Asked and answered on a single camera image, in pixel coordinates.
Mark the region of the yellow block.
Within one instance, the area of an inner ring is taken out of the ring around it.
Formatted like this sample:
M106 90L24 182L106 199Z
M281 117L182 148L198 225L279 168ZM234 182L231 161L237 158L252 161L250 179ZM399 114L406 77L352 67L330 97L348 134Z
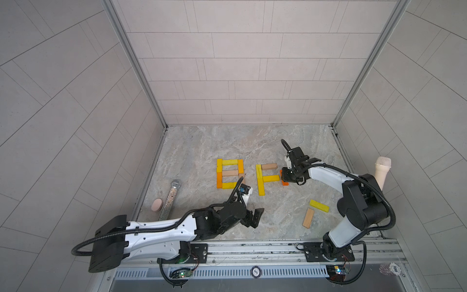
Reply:
M325 212L325 213L329 213L329 210L330 210L329 206L322 204L316 200L310 200L310 206L318 210L321 210L322 212Z
M222 189L234 189L236 187L237 183L233 183L233 182L228 182L228 183L222 183L221 184L221 188Z
M262 196L265 196L265 185L264 185L264 181L263 179L258 179L257 180L257 184L258 184L258 192L259 192L259 196L262 197Z
M216 172L221 173L223 171L223 160L217 159L216 161Z
M257 164L255 167L256 174L257 174L257 179L262 181L263 180L263 174L262 174L262 167L261 164Z
M238 159L222 160L222 165L238 165Z
M270 175L270 176L264 176L263 177L263 182L264 183L270 183L270 182L277 182L280 181L281 178L278 175Z

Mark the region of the amber orange block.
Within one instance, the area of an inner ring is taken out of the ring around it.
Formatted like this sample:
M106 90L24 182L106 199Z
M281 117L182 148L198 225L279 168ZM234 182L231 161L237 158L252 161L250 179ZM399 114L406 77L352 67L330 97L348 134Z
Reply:
M244 174L244 165L243 165L243 160L242 159L238 160L238 173L239 174Z

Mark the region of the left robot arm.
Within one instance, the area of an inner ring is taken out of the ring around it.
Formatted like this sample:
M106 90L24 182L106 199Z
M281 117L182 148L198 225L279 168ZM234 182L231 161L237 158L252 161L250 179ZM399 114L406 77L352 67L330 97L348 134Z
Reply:
M238 180L225 202L189 210L179 219L138 222L117 215L71 253L90 257L90 273L112 270L127 259L185 258L191 254L191 242L213 239L238 224L257 228L265 210L247 208L250 194L251 188Z

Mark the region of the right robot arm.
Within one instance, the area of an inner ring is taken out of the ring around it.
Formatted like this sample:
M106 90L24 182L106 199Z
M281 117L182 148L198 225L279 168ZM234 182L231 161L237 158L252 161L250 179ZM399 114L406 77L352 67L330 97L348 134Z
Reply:
M281 174L283 181L301 186L313 179L343 195L337 202L343 219L323 236L321 251L326 260L338 259L346 248L357 245L370 232L395 226L395 211L373 175L354 175L320 159L310 158L300 147L291 148L285 140L281 143L287 151L287 166Z

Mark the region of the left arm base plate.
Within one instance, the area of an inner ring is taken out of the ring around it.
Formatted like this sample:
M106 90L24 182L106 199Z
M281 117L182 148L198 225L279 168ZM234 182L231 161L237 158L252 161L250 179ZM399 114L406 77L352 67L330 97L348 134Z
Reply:
M205 264L207 262L208 244L179 242L176 257L163 260L163 264Z

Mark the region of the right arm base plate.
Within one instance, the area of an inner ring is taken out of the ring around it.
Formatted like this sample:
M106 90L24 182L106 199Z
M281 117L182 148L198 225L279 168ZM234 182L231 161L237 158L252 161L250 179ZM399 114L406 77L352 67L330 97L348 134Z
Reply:
M344 262L355 261L350 245L337 248L332 242L305 242L300 248L307 262Z

